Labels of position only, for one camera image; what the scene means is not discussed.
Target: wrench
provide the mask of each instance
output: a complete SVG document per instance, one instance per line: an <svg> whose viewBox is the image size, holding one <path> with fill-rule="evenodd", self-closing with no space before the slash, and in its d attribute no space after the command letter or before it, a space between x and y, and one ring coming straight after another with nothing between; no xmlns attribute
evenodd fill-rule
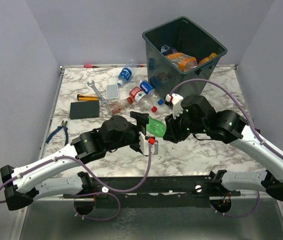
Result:
<svg viewBox="0 0 283 240"><path fill-rule="evenodd" d="M88 82L87 82L87 85L88 85L89 87L91 87L91 88L94 90L94 92L96 93L96 95L98 96L98 98L100 98L100 103L101 103L101 105L102 105L103 107L110 104L110 101L107 100L107 99L105 99L105 98L103 97L103 95L100 93L100 91L98 91L98 89L95 87L95 82L94 82L94 80L91 80L91 82L88 81Z"/></svg>

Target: bottle cap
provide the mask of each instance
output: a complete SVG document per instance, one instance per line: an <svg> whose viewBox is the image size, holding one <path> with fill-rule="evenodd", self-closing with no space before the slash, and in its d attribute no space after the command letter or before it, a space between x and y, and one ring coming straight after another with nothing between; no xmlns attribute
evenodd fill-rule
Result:
<svg viewBox="0 0 283 240"><path fill-rule="evenodd" d="M211 55L209 55L209 59L213 59L213 58L215 58L215 57L217 57L217 54L216 53L212 53Z"/></svg>
<svg viewBox="0 0 283 240"><path fill-rule="evenodd" d="M130 96L127 97L127 101L129 102L129 104L132 104L134 102L134 100Z"/></svg>
<svg viewBox="0 0 283 240"><path fill-rule="evenodd" d="M121 87L123 84L124 84L123 80L119 79L118 82L117 82L117 85Z"/></svg>
<svg viewBox="0 0 283 240"><path fill-rule="evenodd" d="M162 105L164 103L164 101L162 99L159 99L159 101L157 102L159 105Z"/></svg>
<svg viewBox="0 0 283 240"><path fill-rule="evenodd" d="M152 111L153 113L155 113L155 112L157 111L157 107L153 106L153 107L151 108L151 111Z"/></svg>

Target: white wall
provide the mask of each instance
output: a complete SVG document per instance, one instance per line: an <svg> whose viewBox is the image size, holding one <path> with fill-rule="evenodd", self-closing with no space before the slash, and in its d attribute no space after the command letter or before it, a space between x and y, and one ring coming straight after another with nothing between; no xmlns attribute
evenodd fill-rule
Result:
<svg viewBox="0 0 283 240"><path fill-rule="evenodd" d="M0 168L36 160L58 79L59 65L26 3L0 0ZM15 214L0 205L0 240L9 239Z"/></svg>
<svg viewBox="0 0 283 240"><path fill-rule="evenodd" d="M283 149L283 1L276 0L238 67L249 111L261 133Z"/></svg>
<svg viewBox="0 0 283 240"><path fill-rule="evenodd" d="M146 62L142 32L189 17L238 64L274 0L26 0L61 65Z"/></svg>

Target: metal floor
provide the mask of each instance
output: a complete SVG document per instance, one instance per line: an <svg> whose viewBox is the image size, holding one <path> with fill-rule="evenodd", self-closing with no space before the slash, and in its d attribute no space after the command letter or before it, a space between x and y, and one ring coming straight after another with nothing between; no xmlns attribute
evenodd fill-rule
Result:
<svg viewBox="0 0 283 240"><path fill-rule="evenodd" d="M249 212L256 199L233 199L230 213ZM108 217L115 209L91 215ZM126 208L114 220L75 217L73 201L35 201L27 209L22 240L283 240L283 218L276 200L262 198L245 218L217 215L211 208Z"/></svg>

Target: blue water bottle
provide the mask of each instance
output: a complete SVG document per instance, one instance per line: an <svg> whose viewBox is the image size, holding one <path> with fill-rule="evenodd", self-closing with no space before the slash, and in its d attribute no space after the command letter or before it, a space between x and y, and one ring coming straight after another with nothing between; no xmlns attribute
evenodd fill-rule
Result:
<svg viewBox="0 0 283 240"><path fill-rule="evenodd" d="M137 64L135 60L130 60L129 64L126 64L125 67L121 70L118 76L117 85L121 87L122 85L129 82L133 75L133 71L135 70Z"/></svg>

